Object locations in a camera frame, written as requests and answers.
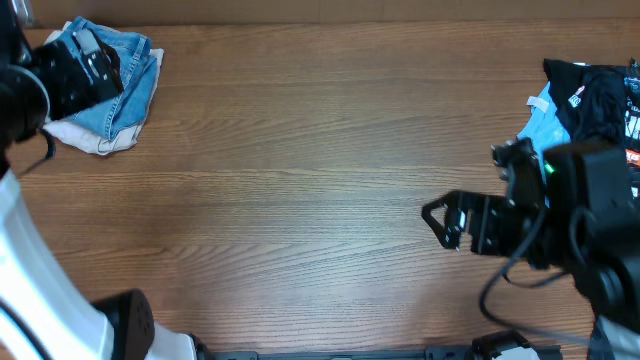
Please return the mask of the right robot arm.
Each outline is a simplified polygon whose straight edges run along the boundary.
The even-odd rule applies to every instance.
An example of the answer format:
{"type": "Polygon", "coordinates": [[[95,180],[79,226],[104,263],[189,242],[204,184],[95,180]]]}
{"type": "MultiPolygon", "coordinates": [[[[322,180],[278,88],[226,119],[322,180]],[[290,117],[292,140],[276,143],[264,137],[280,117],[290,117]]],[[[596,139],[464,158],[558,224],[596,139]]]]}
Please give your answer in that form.
{"type": "Polygon", "coordinates": [[[639,200],[631,190],[624,151],[603,141],[566,143],[537,154],[530,139],[492,149],[502,171],[502,196],[453,190],[425,204],[422,219],[441,246],[456,249],[462,235],[477,255],[506,258],[478,299],[483,316],[517,333],[580,344],[591,359],[639,356],[639,200]],[[570,276],[595,316],[589,338],[534,328],[499,317],[490,292],[514,265],[556,267],[570,276]]]}

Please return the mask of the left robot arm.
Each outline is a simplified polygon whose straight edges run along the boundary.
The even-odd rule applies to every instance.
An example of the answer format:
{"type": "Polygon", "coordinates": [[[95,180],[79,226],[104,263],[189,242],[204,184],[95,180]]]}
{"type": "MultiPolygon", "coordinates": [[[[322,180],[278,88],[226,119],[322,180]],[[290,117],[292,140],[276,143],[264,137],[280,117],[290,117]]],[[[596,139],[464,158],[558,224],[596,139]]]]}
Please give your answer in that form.
{"type": "Polygon", "coordinates": [[[41,136],[56,152],[47,125],[122,96],[123,60],[93,29],[33,45],[28,10],[1,4],[1,351],[5,359],[208,359],[190,333],[155,319],[139,288],[87,297],[57,257],[36,217],[11,150],[41,136]]]}

